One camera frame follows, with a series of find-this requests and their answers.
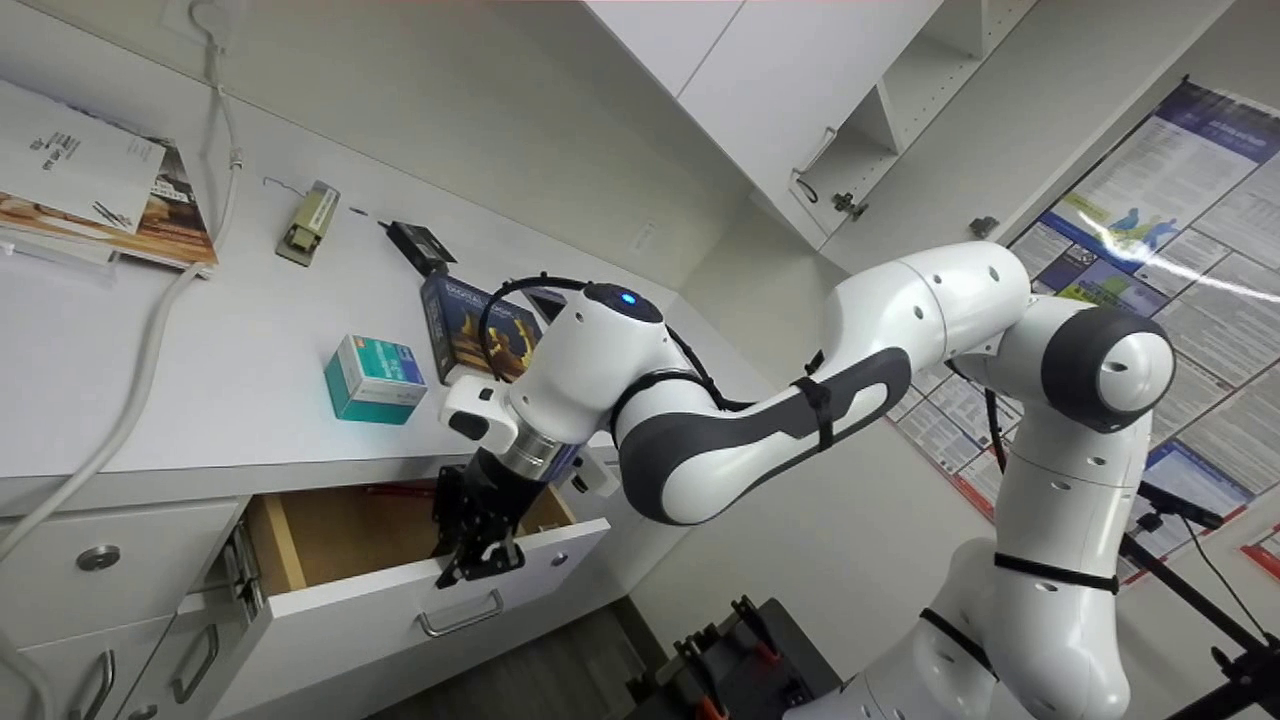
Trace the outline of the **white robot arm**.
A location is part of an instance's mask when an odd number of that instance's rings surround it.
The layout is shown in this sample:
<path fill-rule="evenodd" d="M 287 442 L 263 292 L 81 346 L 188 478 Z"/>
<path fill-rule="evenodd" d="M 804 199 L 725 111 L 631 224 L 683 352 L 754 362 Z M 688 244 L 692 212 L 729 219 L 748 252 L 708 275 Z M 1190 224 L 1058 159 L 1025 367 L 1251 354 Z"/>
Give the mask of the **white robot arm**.
<path fill-rule="evenodd" d="M 915 624 L 782 720 L 979 720 L 1013 696 L 1031 720 L 1118 720 L 1114 569 L 1151 406 L 1176 352 L 1158 322 L 1031 289 L 1015 252 L 946 244 L 831 289 L 823 346 L 767 398 L 725 398 L 658 309 L 584 285 L 510 377 L 458 377 L 444 425 L 475 442 L 479 505 L 517 501 L 608 434 L 629 505 L 692 528 L 839 440 L 895 425 L 934 372 L 1020 406 L 974 453 L 1005 468 L 991 530 L 951 550 Z"/>

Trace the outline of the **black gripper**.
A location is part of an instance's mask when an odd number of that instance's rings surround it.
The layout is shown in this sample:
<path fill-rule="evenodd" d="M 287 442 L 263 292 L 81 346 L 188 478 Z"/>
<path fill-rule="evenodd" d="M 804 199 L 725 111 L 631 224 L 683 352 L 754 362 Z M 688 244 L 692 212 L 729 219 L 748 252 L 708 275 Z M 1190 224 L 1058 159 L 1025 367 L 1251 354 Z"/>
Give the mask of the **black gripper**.
<path fill-rule="evenodd" d="M 486 548 L 493 572 L 525 569 L 525 548 L 517 541 L 500 541 L 510 530 L 531 501 L 545 490 L 539 478 L 525 478 L 502 468 L 493 453 L 475 453 L 466 463 L 447 463 L 436 476 L 436 550 L 447 557 L 436 587 L 452 587 L 479 572 L 479 557 L 466 548 Z"/>

